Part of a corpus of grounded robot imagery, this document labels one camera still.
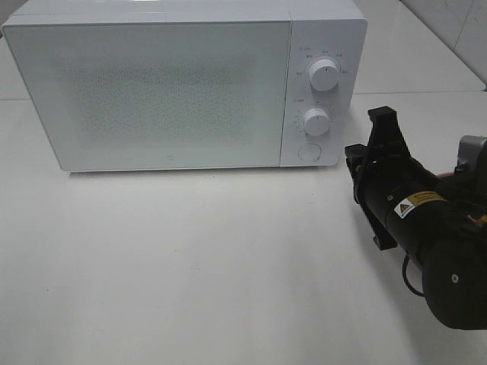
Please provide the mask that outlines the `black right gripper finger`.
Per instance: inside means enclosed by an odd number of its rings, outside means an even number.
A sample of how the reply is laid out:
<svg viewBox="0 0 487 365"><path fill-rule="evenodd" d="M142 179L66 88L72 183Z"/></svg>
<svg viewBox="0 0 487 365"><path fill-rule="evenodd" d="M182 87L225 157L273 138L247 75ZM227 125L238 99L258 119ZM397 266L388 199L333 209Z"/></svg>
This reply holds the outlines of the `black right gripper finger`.
<svg viewBox="0 0 487 365"><path fill-rule="evenodd" d="M390 107L370 109L368 116L372 122L368 147L376 148L379 151L402 151L404 149L404 139L394 109Z"/></svg>
<svg viewBox="0 0 487 365"><path fill-rule="evenodd" d="M345 147L345 162L354 183L358 179L366 150L367 147L363 144L353 144Z"/></svg>

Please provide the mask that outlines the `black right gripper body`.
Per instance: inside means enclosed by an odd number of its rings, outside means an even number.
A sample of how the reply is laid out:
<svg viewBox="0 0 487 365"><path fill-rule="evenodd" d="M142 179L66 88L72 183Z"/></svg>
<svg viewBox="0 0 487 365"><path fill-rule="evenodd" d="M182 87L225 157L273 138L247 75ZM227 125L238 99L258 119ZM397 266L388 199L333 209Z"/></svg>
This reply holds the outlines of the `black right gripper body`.
<svg viewBox="0 0 487 365"><path fill-rule="evenodd" d="M435 190L439 178L402 151L368 146L353 183L355 201L384 251L429 251L448 241L451 203Z"/></svg>

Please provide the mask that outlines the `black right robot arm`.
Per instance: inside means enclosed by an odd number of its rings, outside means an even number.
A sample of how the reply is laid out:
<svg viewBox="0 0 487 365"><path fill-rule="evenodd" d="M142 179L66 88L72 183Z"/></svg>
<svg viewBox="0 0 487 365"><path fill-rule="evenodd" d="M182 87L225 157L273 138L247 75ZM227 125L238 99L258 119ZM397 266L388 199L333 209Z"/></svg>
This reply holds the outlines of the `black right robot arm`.
<svg viewBox="0 0 487 365"><path fill-rule="evenodd" d="M486 327L486 139L460 139L457 165L444 175L409 152L396 111L368 111L367 144L345 148L355 201L381 250L400 247L422 274L423 297L452 329Z"/></svg>

